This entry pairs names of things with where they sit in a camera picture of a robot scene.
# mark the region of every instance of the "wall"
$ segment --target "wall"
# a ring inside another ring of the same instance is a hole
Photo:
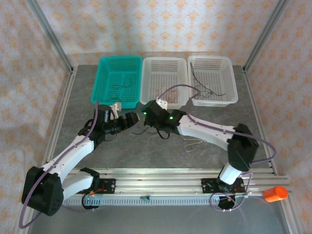
[[[312,229],[312,3],[292,0],[249,79],[282,175],[291,176],[301,219]]]
[[[12,233],[25,173],[41,164],[67,72],[25,0],[0,1],[0,233]]]
[[[243,65],[277,2],[39,0],[74,66],[155,51],[207,51]]]

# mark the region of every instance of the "orange object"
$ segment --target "orange object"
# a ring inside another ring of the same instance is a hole
[[[288,191],[283,186],[276,186],[263,192],[267,202],[284,200],[288,197]]]

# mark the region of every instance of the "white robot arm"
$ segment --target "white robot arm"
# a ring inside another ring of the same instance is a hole
[[[117,110],[120,110],[117,104],[100,106],[96,122],[93,123],[93,119],[87,121],[84,128],[79,131],[78,136],[62,153],[41,168],[32,167],[29,169],[23,189],[22,203],[25,202],[38,178],[43,173],[47,173],[48,170],[47,175],[36,187],[27,204],[46,215],[54,215],[59,210],[63,200],[79,191],[97,189],[99,173],[94,170],[83,168],[72,177],[67,177],[67,175],[84,157],[105,141],[106,135],[120,133],[139,121],[137,113],[131,112],[119,117]],[[92,132],[89,132],[90,123],[94,124]]]
[[[234,136],[225,131],[239,131],[241,133],[251,134],[249,129],[239,124],[237,127],[223,126],[203,121],[192,117],[195,122],[190,121],[185,112],[173,110],[167,111],[166,102],[154,100],[148,102],[144,108],[145,125],[154,127],[157,131],[165,131],[168,134],[196,137],[207,142],[220,146],[228,151],[229,162],[223,167],[217,178],[217,189],[221,192],[230,192],[232,184],[235,182],[241,172],[246,172],[254,159],[258,144],[255,140],[241,136]],[[67,177],[70,171],[89,153],[91,153],[101,142],[105,140],[107,134],[115,134],[135,125],[138,121],[136,113],[127,113],[124,117],[118,117],[116,106],[102,106],[99,109],[95,128],[92,133],[81,144],[77,145],[88,134],[90,127],[89,120],[83,129],[80,130],[75,140],[56,158],[45,164],[42,168],[32,167],[26,176],[24,185],[22,203],[31,190],[39,176],[46,172],[61,155],[69,148],[70,150],[48,175],[42,180],[38,188],[32,194],[28,206],[34,208],[46,215],[55,214],[58,209],[55,204],[61,204],[64,199],[85,189],[97,189],[99,186],[99,173],[94,170],[83,168],[79,173],[72,177]],[[196,122],[205,123],[223,129],[220,132],[213,129],[207,129],[196,124]]]
[[[250,169],[259,146],[257,141],[228,133],[239,132],[252,135],[246,125],[239,124],[237,127],[218,125],[191,115],[187,116],[181,110],[173,110],[169,113],[167,102],[161,99],[148,102],[142,111],[146,116],[145,125],[155,127],[158,131],[165,131],[167,134],[196,137],[228,151],[229,162],[223,167],[218,177],[218,186],[225,192],[231,189],[231,185],[242,172]],[[203,127],[205,125],[216,127],[223,132]]]

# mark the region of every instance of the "teal basket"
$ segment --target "teal basket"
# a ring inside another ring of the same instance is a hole
[[[91,102],[132,109],[140,99],[142,58],[139,56],[104,57],[99,61]]]

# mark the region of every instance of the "white plastic basket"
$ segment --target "white plastic basket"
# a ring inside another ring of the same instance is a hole
[[[176,84],[188,84],[187,65],[183,58],[148,57],[143,60],[140,102],[155,100],[165,90]],[[187,87],[176,87],[161,99],[168,109],[179,109],[189,98]]]
[[[194,68],[195,77],[205,87],[211,89],[211,94],[194,78],[191,70],[191,63]],[[225,107],[238,101],[236,82],[231,60],[227,57],[192,55],[188,58],[189,85],[200,90],[200,95],[192,102],[194,106],[215,106]],[[195,90],[189,89],[189,96],[193,96]]]

